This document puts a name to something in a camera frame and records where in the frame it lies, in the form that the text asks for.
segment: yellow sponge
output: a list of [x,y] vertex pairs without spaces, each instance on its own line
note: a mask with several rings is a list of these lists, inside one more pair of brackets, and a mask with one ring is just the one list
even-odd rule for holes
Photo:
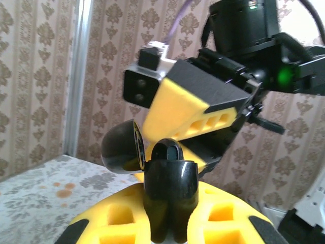
[[235,107],[205,113],[210,107],[168,78],[164,78],[143,124],[143,135],[150,142],[164,138],[177,141],[231,126]]
[[[89,224],[77,244],[151,244],[150,223],[138,183],[102,200],[74,218]],[[189,218],[188,244],[264,244],[248,217],[270,221],[239,198],[199,182],[199,203]]]
[[199,182],[199,203],[187,226],[188,244],[264,244],[249,217],[264,215],[241,199]]
[[151,244],[143,194],[142,183],[132,185],[74,218],[70,225],[89,220],[77,244]]

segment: patterned tablecloth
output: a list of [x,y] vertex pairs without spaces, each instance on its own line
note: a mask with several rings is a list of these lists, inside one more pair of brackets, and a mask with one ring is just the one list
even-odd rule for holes
[[0,182],[0,243],[54,244],[72,218],[136,182],[68,156]]

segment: beige wall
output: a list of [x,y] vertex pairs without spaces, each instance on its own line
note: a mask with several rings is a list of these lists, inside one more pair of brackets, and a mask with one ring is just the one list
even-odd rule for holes
[[[100,164],[100,144],[112,126],[130,118],[143,122],[146,110],[122,100],[123,71],[142,45],[165,36],[183,2],[94,0],[78,157]],[[171,42],[170,58],[196,55],[200,47],[211,1],[193,2]],[[313,20],[297,0],[278,3],[283,31],[305,45],[320,42]],[[321,0],[313,3],[322,9]],[[271,93],[265,104],[264,116],[284,125],[286,134],[245,126],[204,180],[239,197],[287,209],[324,164],[325,99]]]
[[0,180],[62,154],[73,8],[0,3]]

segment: green led light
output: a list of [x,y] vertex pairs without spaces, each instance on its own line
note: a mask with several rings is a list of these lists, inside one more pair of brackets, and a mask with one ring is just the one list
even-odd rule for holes
[[285,88],[290,86],[294,74],[290,67],[283,67],[278,75],[278,84],[280,87]]

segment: black screw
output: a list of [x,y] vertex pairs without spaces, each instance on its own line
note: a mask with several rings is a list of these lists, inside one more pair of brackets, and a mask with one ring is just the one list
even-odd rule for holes
[[146,81],[143,79],[140,79],[137,81],[138,87],[144,88],[146,86]]
[[136,94],[136,101],[142,102],[144,99],[144,96],[142,94]]

